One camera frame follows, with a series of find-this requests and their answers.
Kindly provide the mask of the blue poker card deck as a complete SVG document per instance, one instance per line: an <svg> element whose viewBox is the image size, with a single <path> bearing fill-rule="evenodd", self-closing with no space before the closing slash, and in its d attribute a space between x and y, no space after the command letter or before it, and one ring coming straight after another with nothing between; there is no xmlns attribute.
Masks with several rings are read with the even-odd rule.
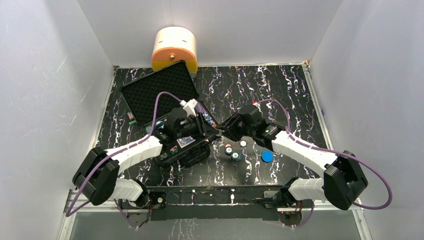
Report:
<svg viewBox="0 0 424 240"><path fill-rule="evenodd" d="M191 136L187 136L187 137L179 138L176 141L181 148L184 148L190 145L191 143L194 143L196 140Z"/></svg>

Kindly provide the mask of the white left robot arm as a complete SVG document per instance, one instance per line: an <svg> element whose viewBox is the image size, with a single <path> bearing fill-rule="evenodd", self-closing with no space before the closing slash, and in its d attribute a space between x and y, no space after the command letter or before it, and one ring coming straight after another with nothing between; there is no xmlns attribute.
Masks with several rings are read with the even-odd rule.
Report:
<svg viewBox="0 0 424 240"><path fill-rule="evenodd" d="M151 131L121 147L92 148L72 178L78 193L94 206L116 199L144 208L150 202L149 189L139 180L120 178L120 174L151 158L158 159L162 167L177 161L190 167L209 156L209 144L220 134L205 113L191 115L182 108L156 121Z"/></svg>

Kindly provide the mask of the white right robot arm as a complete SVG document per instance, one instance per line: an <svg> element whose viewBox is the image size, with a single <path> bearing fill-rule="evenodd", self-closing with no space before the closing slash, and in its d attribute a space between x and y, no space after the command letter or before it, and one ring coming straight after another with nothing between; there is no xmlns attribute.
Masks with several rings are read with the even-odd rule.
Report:
<svg viewBox="0 0 424 240"><path fill-rule="evenodd" d="M346 211L368 186L361 166L349 152L319 150L281 125L267 122L254 105L242 107L216 127L234 142L250 137L257 145L296 160L319 175L310 179L292 177L275 195L265 197L276 206L295 207L303 200L321 200Z"/></svg>

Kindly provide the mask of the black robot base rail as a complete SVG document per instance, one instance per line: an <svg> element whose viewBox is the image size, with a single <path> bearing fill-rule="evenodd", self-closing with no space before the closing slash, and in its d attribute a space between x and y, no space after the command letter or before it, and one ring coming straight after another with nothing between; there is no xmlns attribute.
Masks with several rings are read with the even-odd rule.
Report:
<svg viewBox="0 0 424 240"><path fill-rule="evenodd" d="M283 195L279 185L152 186L141 202L119 201L131 214L152 212L151 220L262 219L299 224L311 200Z"/></svg>

